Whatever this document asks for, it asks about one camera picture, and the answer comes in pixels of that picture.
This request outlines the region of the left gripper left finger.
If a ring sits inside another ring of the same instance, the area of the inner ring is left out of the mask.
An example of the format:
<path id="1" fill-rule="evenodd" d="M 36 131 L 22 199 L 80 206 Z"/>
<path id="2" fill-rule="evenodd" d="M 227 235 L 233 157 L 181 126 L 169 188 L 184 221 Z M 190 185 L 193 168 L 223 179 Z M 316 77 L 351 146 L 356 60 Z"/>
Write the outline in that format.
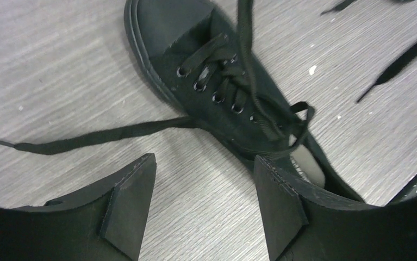
<path id="1" fill-rule="evenodd" d="M 138 260 L 156 168 L 148 153 L 43 206 L 0 207 L 0 260 Z"/>

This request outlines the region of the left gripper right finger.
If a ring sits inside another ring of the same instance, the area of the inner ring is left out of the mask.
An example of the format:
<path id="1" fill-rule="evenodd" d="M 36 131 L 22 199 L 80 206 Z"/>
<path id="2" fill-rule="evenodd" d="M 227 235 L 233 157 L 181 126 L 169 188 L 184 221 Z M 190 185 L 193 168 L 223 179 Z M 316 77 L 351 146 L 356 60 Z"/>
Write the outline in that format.
<path id="1" fill-rule="evenodd" d="M 262 157 L 254 176 L 270 260 L 417 260 L 417 196 L 369 205 Z"/>

